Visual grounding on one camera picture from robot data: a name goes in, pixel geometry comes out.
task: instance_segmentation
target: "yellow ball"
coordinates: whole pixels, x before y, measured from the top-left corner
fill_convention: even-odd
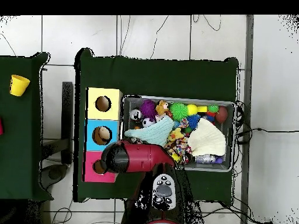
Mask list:
[[[187,105],[188,108],[188,115],[194,115],[197,114],[197,106],[195,106],[194,104],[189,104]]]

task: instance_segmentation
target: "gray plastic bin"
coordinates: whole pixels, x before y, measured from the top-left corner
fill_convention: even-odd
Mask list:
[[[192,100],[192,99],[180,99],[180,98],[167,98],[167,97],[155,97],[155,96],[123,96],[121,100],[121,123],[120,123],[120,138],[124,138],[124,132],[133,129],[135,123],[131,120],[129,112],[132,109],[139,108],[145,99],[151,99],[158,102],[164,100],[168,103],[181,102],[184,104],[195,104],[197,106],[208,106],[210,104],[217,104],[219,106],[225,106],[228,111],[228,118],[220,124],[215,122],[215,126],[225,135],[227,148],[226,153],[223,156],[223,162],[221,164],[200,164],[196,162],[190,162],[185,165],[186,170],[198,170],[198,171],[210,171],[210,172],[228,172],[233,166],[234,157],[234,136],[235,136],[235,120],[237,117],[237,106],[233,102],[228,101],[214,101],[214,100]]]

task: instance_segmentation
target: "yellow box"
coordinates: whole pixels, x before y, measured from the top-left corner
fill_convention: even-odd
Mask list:
[[[208,111],[208,107],[207,106],[198,106],[197,107],[197,112],[198,113],[206,113]]]
[[[119,89],[88,87],[88,119],[119,120],[120,101],[123,97]]]

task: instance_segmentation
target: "blue spiky ball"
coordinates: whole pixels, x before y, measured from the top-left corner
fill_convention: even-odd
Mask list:
[[[187,116],[187,120],[189,122],[189,127],[194,130],[197,127],[197,123],[199,122],[200,116],[198,114]]]

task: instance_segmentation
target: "dark green tablecloth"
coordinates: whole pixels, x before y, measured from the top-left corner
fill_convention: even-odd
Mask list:
[[[92,57],[90,49],[76,56],[74,197],[130,198],[140,173],[119,174],[115,183],[82,182],[85,89],[115,88],[124,95],[146,95],[202,100],[235,101],[238,61],[165,61],[124,57]],[[230,204],[232,172],[187,171],[195,200]]]
[[[40,68],[48,54],[31,58],[0,56],[0,198],[49,200],[39,185],[40,161]],[[11,76],[28,78],[21,97],[9,93]]]

